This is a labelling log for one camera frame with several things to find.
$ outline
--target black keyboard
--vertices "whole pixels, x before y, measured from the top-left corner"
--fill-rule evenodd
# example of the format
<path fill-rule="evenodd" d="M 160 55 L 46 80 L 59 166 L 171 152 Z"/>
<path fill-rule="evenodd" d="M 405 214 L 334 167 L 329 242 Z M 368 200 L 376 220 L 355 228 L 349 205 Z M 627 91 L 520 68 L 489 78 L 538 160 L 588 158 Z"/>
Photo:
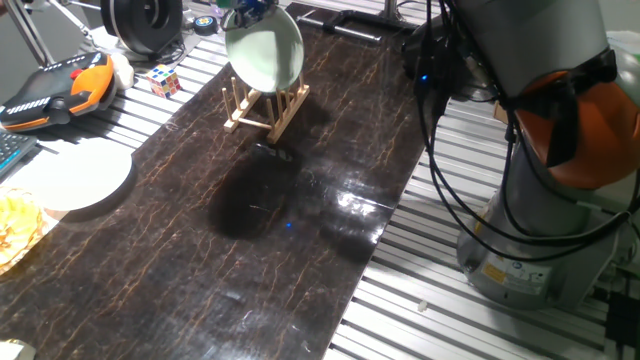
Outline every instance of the black keyboard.
<path fill-rule="evenodd" d="M 29 150 L 33 149 L 37 142 L 33 136 L 0 132 L 0 178 L 6 175 Z"/>

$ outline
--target rubik's cube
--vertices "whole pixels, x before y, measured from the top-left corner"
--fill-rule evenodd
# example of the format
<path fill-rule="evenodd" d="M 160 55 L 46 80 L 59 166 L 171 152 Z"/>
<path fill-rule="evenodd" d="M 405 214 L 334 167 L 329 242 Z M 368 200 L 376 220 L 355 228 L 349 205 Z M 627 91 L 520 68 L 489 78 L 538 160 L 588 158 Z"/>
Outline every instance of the rubik's cube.
<path fill-rule="evenodd" d="M 178 74 L 165 65 L 158 65 L 149 71 L 147 73 L 147 80 L 149 80 L 149 85 L 151 85 L 151 91 L 165 99 L 180 90 Z"/>

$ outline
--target white plate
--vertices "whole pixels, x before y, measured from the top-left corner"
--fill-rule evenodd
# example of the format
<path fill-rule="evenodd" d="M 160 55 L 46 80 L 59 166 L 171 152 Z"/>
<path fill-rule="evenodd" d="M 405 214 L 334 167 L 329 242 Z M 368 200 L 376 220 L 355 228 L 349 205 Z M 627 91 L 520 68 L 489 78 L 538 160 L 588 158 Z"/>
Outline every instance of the white plate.
<path fill-rule="evenodd" d="M 31 192 L 46 209 L 72 211 L 94 205 L 118 190 L 133 162 L 129 153 L 105 141 L 80 143 L 37 165 L 21 169 L 3 185 Z"/>
<path fill-rule="evenodd" d="M 228 17 L 225 27 L 234 27 L 235 16 Z M 228 31 L 225 43 L 233 70 L 258 91 L 288 89 L 302 71 L 302 35 L 295 20 L 281 8 L 249 29 Z"/>

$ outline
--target dark marble mat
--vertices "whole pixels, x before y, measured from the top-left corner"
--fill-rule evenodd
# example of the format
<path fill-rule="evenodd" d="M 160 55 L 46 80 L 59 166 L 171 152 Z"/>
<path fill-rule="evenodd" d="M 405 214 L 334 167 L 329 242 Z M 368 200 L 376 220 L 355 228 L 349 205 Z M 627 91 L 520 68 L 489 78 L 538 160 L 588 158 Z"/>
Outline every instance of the dark marble mat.
<path fill-rule="evenodd" d="M 278 149 L 223 131 L 227 66 L 134 154 L 122 205 L 0 277 L 0 338 L 40 360 L 322 357 L 423 145 L 401 39 L 301 30 L 311 94 Z"/>

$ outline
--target orange handheld device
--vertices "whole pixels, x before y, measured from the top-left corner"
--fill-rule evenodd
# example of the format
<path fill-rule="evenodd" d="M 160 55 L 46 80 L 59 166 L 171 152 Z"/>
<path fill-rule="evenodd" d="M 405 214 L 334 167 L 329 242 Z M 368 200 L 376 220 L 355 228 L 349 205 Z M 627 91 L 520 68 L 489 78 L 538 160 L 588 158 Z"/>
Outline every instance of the orange handheld device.
<path fill-rule="evenodd" d="M 0 106 L 0 125 L 22 132 L 66 124 L 71 117 L 106 109 L 115 92 L 109 55 L 79 55 L 33 73 L 18 94 Z"/>

